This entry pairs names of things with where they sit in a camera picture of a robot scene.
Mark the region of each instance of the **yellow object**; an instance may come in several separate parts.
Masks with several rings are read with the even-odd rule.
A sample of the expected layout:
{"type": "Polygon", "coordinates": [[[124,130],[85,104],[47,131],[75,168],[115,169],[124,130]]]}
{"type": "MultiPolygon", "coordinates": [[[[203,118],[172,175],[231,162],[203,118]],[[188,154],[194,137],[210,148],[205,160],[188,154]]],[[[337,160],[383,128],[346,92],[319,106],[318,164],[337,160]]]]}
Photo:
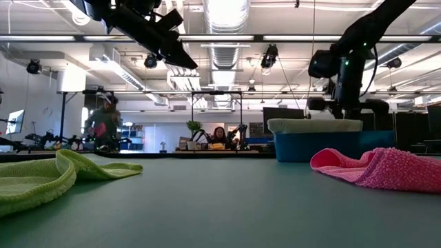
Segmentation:
{"type": "Polygon", "coordinates": [[[225,145],[222,143],[208,144],[208,148],[213,150],[224,150],[225,145]]]}

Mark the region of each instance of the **long hair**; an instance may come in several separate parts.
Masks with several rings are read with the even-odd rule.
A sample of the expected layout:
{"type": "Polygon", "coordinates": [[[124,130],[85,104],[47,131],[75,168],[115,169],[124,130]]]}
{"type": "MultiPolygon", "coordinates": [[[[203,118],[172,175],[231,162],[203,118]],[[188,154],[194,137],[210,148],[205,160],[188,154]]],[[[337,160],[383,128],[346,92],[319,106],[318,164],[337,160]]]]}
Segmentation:
{"type": "Polygon", "coordinates": [[[213,133],[213,141],[214,141],[215,143],[224,143],[224,144],[227,143],[227,136],[225,135],[225,129],[223,129],[223,127],[216,127],[216,128],[214,129],[214,133],[213,133]],[[216,135],[216,132],[217,132],[219,129],[222,129],[222,131],[223,131],[222,138],[218,138],[217,135],[216,135]]]}

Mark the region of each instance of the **potted plant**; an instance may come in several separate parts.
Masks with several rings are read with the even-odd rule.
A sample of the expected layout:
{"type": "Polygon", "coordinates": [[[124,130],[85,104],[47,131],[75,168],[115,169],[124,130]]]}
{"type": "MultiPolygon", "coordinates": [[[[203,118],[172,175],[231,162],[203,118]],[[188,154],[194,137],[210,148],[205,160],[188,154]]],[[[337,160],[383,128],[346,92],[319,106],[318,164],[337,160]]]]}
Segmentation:
{"type": "Polygon", "coordinates": [[[202,130],[202,123],[200,121],[188,121],[187,127],[192,133],[192,139],[187,142],[188,150],[196,149],[196,142],[193,141],[193,135],[202,130]]]}

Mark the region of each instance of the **green microfiber cloth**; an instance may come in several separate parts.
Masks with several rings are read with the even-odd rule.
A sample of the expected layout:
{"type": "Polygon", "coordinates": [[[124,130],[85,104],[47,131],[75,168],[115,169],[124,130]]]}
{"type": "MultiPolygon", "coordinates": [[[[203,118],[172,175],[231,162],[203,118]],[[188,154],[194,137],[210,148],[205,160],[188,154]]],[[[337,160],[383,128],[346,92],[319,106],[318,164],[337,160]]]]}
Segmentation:
{"type": "Polygon", "coordinates": [[[98,166],[70,150],[55,158],[0,164],[0,217],[50,202],[66,192],[76,179],[111,180],[140,174],[131,163],[98,166]]]}

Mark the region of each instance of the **pink towel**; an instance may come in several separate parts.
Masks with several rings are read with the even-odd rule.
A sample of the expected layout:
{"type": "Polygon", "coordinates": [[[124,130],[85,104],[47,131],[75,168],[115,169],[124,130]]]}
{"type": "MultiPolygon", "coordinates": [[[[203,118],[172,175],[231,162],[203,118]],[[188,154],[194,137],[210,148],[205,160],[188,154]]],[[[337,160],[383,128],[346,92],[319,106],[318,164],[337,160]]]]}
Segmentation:
{"type": "Polygon", "coordinates": [[[394,148],[365,152],[360,160],[324,149],[311,159],[311,167],[359,186],[441,193],[441,160],[394,148]]]}

